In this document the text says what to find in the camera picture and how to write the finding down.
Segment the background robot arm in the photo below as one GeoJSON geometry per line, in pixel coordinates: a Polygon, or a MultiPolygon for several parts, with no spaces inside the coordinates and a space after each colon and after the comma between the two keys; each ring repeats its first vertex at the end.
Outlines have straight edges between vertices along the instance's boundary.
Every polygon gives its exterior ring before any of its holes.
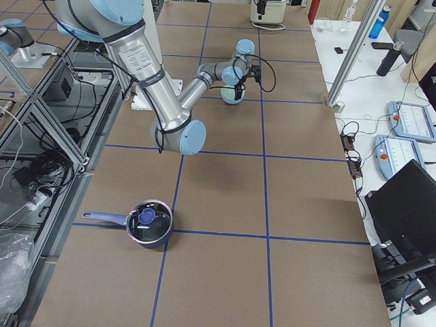
{"type": "Polygon", "coordinates": [[[1,51],[17,68],[42,69],[48,61],[24,22],[17,18],[1,21],[1,51]]]}

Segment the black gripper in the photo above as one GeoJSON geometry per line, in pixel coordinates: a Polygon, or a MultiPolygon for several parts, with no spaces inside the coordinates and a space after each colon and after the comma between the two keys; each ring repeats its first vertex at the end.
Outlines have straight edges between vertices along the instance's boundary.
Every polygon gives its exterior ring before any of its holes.
{"type": "Polygon", "coordinates": [[[234,88],[234,99],[242,99],[244,97],[245,79],[239,80],[234,88]]]}
{"type": "Polygon", "coordinates": [[[257,0],[257,13],[265,14],[267,0],[257,0]]]}

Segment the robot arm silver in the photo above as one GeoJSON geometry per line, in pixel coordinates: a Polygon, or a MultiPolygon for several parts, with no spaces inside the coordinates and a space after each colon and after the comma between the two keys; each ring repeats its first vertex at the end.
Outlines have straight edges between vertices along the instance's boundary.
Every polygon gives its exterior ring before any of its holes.
{"type": "Polygon", "coordinates": [[[150,135],[160,151],[195,155],[206,141],[206,127],[192,117],[192,108],[218,80],[234,87],[241,101],[242,84],[254,69],[255,45],[242,39],[229,61],[206,63],[187,88],[177,95],[161,59],[146,37],[143,1],[56,1],[60,32],[84,42],[102,42],[118,59],[121,68],[140,88],[155,113],[150,135]]]}

